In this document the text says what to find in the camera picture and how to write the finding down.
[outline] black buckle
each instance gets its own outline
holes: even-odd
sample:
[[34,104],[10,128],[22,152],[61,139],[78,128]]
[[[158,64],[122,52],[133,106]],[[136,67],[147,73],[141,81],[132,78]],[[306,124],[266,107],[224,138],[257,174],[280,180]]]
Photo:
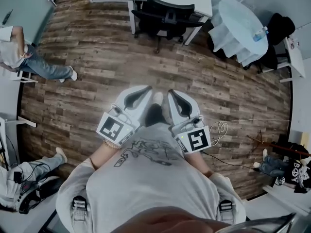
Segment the black buckle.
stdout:
[[76,196],[72,200],[72,207],[79,211],[86,211],[87,210],[87,202],[86,199],[82,196]]
[[232,208],[232,202],[230,200],[224,200],[219,204],[220,212],[230,212]]

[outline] white cable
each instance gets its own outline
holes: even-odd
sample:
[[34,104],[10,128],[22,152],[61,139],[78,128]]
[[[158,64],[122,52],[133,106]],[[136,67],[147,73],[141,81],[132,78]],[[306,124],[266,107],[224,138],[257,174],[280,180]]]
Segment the white cable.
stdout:
[[255,120],[268,120],[268,121],[287,121],[287,122],[291,122],[290,120],[285,120],[285,119],[243,119],[243,120],[232,120],[232,121],[219,121],[219,122],[215,122],[209,129],[209,133],[211,132],[212,128],[214,127],[214,125],[216,123],[218,123],[218,139],[214,140],[211,142],[211,144],[213,142],[216,142],[214,145],[211,145],[211,147],[217,145],[219,143],[219,140],[223,137],[225,137],[227,135],[228,132],[228,122],[244,122],[244,121],[255,121]]

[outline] bracelet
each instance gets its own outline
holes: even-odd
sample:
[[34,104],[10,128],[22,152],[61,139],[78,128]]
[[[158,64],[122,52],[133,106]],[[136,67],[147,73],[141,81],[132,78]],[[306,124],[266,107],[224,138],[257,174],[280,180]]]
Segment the bracelet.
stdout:
[[108,147],[111,147],[112,149],[116,149],[116,150],[120,150],[122,147],[121,146],[118,146],[114,143],[112,143],[111,141],[108,141],[108,140],[104,140],[104,143],[106,143],[106,145]]

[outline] wooden stick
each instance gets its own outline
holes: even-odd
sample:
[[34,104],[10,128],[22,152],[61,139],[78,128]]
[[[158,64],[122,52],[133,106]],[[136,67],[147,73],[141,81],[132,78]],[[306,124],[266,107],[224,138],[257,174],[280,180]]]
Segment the wooden stick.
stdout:
[[288,149],[288,148],[285,148],[285,147],[281,147],[281,146],[278,146],[278,145],[275,145],[275,144],[272,144],[272,143],[268,143],[268,142],[264,142],[264,141],[260,141],[256,138],[253,138],[251,137],[250,135],[247,135],[247,137],[257,141],[257,142],[260,142],[261,144],[265,145],[265,146],[271,146],[271,147],[275,147],[275,148],[279,148],[279,149],[282,149],[282,150],[286,150],[286,151],[289,151],[289,152],[294,152],[294,153],[298,153],[300,155],[305,155],[305,156],[308,156],[308,157],[311,157],[311,154],[309,153],[304,153],[304,152],[300,152],[300,151],[295,151],[295,150],[292,150],[292,149]]

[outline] black chair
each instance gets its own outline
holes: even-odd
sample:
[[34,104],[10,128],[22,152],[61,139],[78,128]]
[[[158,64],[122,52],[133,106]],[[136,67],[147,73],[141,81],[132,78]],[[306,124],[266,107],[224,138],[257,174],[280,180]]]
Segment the black chair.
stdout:
[[132,13],[140,19],[139,31],[135,32],[137,38],[140,33],[147,33],[151,37],[157,36],[157,46],[155,53],[159,53],[161,37],[160,31],[165,31],[168,40],[179,37],[179,42],[183,42],[183,34],[187,28],[201,27],[204,23],[190,21],[190,16],[194,12],[194,4],[175,5],[161,0],[147,0],[142,3],[136,2],[138,9]]
[[285,37],[288,37],[295,31],[295,25],[289,17],[283,17],[279,13],[275,13],[267,26],[269,33],[267,34],[268,38],[268,50],[264,56],[259,60],[249,64],[244,67],[245,70],[248,70],[252,64],[255,64],[259,71],[262,72],[261,65],[277,70],[278,59],[279,57],[288,57],[287,53],[276,54],[276,50],[273,46],[278,45]]

